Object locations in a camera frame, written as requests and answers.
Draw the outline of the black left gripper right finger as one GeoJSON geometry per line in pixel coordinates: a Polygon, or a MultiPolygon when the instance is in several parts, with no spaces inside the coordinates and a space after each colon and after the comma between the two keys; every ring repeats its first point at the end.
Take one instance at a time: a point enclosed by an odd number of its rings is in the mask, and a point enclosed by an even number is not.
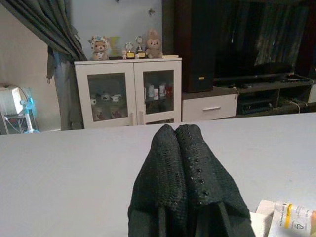
{"type": "Polygon", "coordinates": [[[176,131],[188,192],[192,237],[254,237],[250,213],[232,176],[195,124],[176,131]]]}

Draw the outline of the yellow and white carton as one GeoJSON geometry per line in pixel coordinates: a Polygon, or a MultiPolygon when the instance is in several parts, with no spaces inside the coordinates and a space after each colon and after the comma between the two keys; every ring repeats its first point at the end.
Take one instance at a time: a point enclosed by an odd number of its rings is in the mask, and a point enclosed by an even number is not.
{"type": "Polygon", "coordinates": [[[316,210],[301,205],[262,200],[250,217],[256,237],[316,237],[316,210]]]}

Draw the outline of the dark television stand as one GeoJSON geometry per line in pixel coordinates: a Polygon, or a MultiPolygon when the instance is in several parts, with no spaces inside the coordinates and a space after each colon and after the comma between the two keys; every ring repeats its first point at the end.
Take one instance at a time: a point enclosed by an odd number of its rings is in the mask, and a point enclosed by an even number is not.
{"type": "Polygon", "coordinates": [[[243,98],[268,98],[273,106],[264,112],[236,117],[259,117],[316,112],[316,80],[294,73],[216,79],[214,87],[231,88],[243,98]]]}

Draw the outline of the green glass plaque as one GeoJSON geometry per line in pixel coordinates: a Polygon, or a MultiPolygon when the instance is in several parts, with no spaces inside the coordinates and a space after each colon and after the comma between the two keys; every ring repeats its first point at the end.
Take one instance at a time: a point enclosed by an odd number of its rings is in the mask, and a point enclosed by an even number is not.
{"type": "Polygon", "coordinates": [[[120,43],[120,36],[111,36],[110,37],[110,57],[121,58],[122,57],[122,48],[120,43]]]}

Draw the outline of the small round trophy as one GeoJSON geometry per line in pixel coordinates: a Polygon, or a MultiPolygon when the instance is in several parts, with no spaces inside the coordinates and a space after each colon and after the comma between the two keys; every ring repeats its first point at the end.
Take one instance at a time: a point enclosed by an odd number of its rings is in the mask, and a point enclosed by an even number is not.
{"type": "Polygon", "coordinates": [[[133,44],[131,42],[127,42],[125,44],[125,50],[122,51],[123,59],[134,59],[135,52],[133,51],[133,44]]]}

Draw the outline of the white glass-door cabinet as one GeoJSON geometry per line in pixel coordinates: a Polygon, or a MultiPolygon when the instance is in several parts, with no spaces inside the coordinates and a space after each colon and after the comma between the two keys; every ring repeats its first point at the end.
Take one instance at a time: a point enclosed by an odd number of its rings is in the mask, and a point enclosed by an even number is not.
{"type": "Polygon", "coordinates": [[[180,122],[181,66],[180,58],[75,62],[84,128],[180,122]]]}

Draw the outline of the grey curtain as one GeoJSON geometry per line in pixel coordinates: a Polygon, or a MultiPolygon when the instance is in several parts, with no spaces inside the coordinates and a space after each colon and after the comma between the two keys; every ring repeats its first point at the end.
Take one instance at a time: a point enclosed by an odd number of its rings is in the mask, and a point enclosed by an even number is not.
{"type": "Polygon", "coordinates": [[[83,129],[75,73],[86,56],[71,24],[70,0],[0,0],[23,25],[47,45],[47,76],[54,79],[61,129],[83,129]]]}

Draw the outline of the white boxy appliance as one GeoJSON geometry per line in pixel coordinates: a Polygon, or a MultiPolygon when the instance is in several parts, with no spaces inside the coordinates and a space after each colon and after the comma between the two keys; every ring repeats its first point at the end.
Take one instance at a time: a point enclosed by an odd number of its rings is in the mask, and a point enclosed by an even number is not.
{"type": "Polygon", "coordinates": [[[4,116],[17,115],[23,110],[20,89],[16,86],[0,87],[0,110],[4,116]]]}

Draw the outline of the bear plush with rabbit ears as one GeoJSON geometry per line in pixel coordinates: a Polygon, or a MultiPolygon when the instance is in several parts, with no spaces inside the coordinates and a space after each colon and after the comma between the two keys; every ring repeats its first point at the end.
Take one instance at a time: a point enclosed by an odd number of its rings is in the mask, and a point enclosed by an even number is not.
{"type": "Polygon", "coordinates": [[[145,54],[150,59],[162,58],[163,56],[161,50],[161,40],[157,31],[154,29],[149,30],[145,54]]]}

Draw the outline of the black television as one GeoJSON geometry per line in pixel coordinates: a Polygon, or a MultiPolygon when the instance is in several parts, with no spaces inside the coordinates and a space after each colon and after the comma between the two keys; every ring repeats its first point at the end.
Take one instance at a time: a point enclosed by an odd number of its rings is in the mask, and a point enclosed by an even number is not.
{"type": "Polygon", "coordinates": [[[310,13],[303,1],[220,0],[215,78],[292,73],[310,13]]]}

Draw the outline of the turquoise fan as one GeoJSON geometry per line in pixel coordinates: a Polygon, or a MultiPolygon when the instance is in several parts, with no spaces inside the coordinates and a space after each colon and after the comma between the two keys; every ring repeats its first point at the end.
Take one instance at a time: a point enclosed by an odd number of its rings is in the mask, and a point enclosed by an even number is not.
{"type": "Polygon", "coordinates": [[[26,120],[26,125],[27,125],[27,130],[24,131],[23,133],[24,134],[39,133],[40,131],[37,128],[33,128],[31,116],[30,116],[30,113],[32,113],[33,119],[36,123],[37,109],[36,109],[35,102],[32,98],[31,91],[29,91],[29,94],[27,94],[22,87],[19,87],[19,89],[22,91],[25,98],[25,100],[20,101],[20,104],[23,107],[23,114],[26,120]]]}

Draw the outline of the black audio receiver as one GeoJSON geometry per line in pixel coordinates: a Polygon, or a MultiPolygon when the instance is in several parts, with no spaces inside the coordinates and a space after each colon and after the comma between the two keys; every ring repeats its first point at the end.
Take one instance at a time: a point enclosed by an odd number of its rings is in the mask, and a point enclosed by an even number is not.
{"type": "Polygon", "coordinates": [[[243,98],[237,102],[237,114],[247,115],[268,111],[273,102],[268,98],[243,98]]]}

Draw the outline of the tall round trophy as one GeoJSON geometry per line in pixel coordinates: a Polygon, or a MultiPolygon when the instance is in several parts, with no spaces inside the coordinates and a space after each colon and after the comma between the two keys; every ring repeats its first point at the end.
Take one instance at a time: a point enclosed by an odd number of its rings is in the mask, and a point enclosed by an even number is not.
{"type": "Polygon", "coordinates": [[[135,51],[135,58],[136,59],[146,58],[145,51],[142,48],[143,38],[141,36],[137,36],[135,40],[138,44],[136,51],[135,51]]]}

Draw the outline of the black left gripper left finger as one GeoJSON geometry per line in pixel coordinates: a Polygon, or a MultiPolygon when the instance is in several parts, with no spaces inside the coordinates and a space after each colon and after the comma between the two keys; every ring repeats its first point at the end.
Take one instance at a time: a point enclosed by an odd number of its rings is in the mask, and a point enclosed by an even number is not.
{"type": "Polygon", "coordinates": [[[189,207],[182,152],[195,124],[163,125],[133,185],[128,208],[128,237],[196,237],[198,219],[189,207]]]}

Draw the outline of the white drawer unit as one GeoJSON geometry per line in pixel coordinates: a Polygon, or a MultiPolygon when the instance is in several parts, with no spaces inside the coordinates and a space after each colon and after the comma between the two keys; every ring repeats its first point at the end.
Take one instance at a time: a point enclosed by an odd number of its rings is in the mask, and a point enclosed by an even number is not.
{"type": "Polygon", "coordinates": [[[214,87],[212,91],[182,93],[182,122],[232,118],[237,113],[238,92],[214,87]]]}

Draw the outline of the bear plush with spotted hood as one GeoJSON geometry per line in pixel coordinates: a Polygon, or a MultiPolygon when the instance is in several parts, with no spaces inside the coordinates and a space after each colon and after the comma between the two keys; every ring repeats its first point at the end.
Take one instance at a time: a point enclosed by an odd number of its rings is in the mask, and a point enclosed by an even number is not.
{"type": "Polygon", "coordinates": [[[108,49],[110,48],[110,38],[106,36],[92,36],[89,40],[92,50],[92,60],[108,60],[108,49]]]}

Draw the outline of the dark brown speaker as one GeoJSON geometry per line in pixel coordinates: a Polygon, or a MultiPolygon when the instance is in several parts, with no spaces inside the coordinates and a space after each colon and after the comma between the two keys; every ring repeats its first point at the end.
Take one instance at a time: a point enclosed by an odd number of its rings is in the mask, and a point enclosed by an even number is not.
{"type": "Polygon", "coordinates": [[[182,90],[212,90],[217,0],[174,0],[174,52],[182,58],[182,90]]]}

